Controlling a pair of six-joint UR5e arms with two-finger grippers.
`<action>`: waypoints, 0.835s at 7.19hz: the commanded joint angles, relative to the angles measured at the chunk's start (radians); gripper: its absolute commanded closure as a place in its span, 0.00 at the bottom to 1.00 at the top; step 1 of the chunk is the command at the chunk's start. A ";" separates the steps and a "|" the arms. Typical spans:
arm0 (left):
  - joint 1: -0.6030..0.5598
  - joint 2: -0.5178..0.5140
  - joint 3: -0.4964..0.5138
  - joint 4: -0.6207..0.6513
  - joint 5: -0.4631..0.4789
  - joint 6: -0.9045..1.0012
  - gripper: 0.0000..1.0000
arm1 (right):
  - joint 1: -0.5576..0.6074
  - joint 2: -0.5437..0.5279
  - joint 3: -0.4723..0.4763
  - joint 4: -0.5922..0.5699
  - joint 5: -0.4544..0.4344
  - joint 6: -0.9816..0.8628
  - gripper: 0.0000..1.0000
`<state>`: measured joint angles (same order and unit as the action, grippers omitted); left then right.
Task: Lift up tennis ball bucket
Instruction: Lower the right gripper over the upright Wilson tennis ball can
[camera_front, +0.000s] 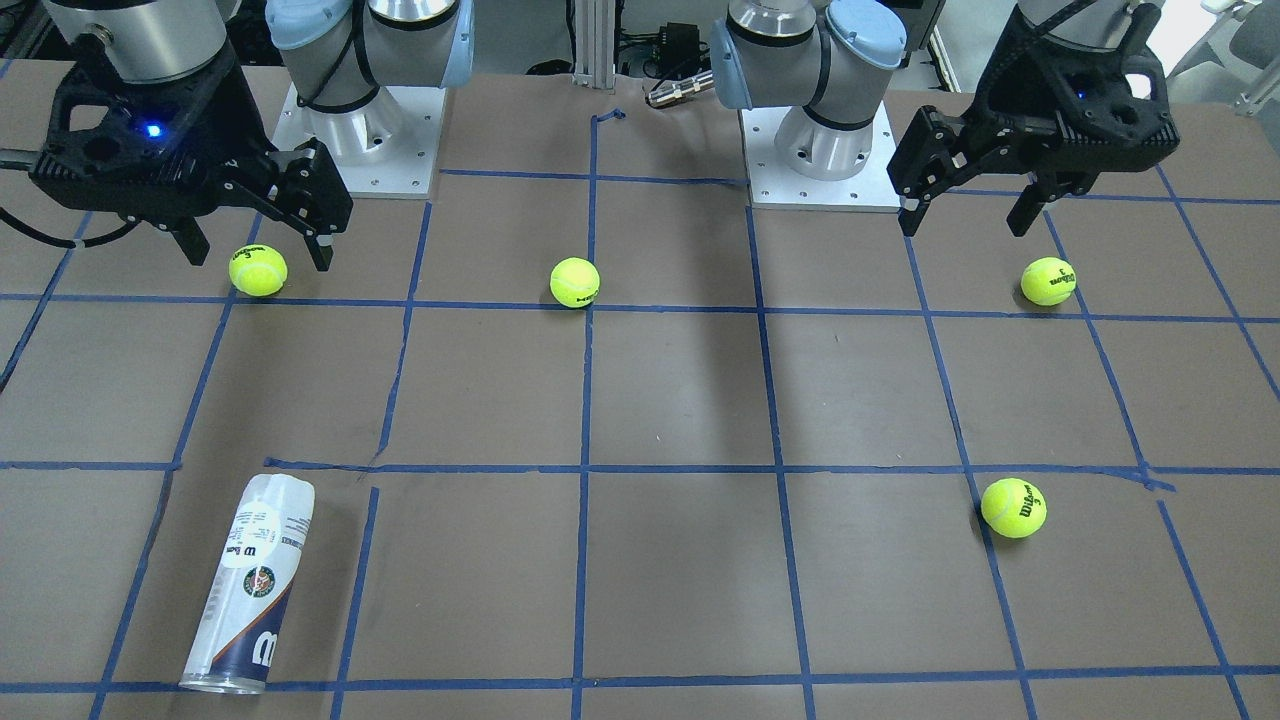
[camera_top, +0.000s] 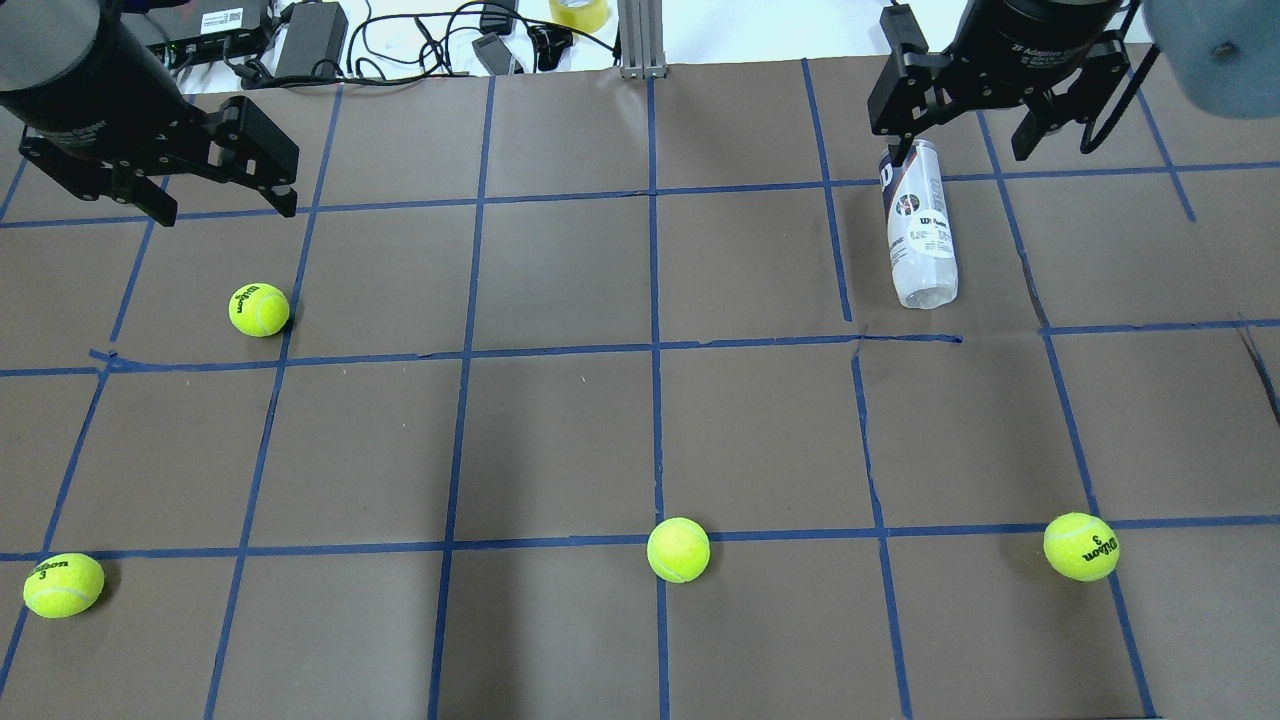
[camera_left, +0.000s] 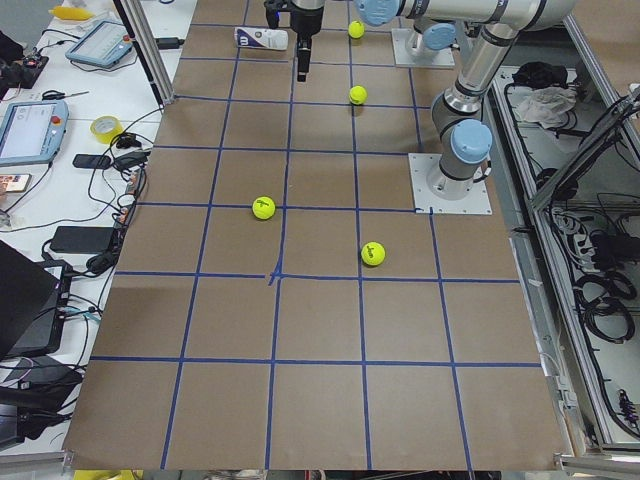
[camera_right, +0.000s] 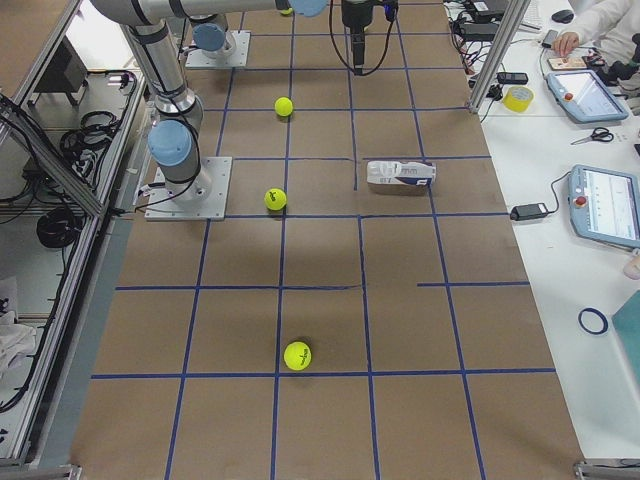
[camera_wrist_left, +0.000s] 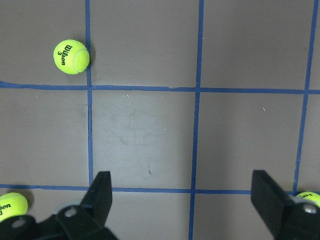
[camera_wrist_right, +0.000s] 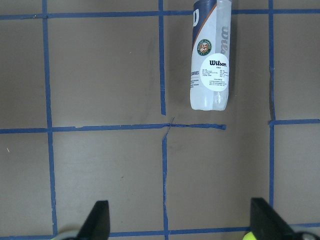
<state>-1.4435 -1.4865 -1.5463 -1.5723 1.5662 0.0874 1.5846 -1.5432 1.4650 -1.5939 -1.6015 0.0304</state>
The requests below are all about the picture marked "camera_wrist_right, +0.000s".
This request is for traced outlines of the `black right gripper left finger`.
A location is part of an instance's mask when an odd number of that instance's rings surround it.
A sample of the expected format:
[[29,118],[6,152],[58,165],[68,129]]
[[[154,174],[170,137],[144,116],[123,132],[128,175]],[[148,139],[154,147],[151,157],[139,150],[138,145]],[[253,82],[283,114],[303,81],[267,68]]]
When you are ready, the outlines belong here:
[[109,202],[97,201],[76,235],[77,240],[107,240],[111,232]]

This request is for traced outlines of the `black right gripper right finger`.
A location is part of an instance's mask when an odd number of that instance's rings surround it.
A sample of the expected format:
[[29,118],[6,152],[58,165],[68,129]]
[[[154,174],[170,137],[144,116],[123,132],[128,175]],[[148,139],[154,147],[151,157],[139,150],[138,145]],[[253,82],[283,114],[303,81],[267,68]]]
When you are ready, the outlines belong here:
[[262,197],[250,200],[250,230],[256,240],[300,240],[301,235]]

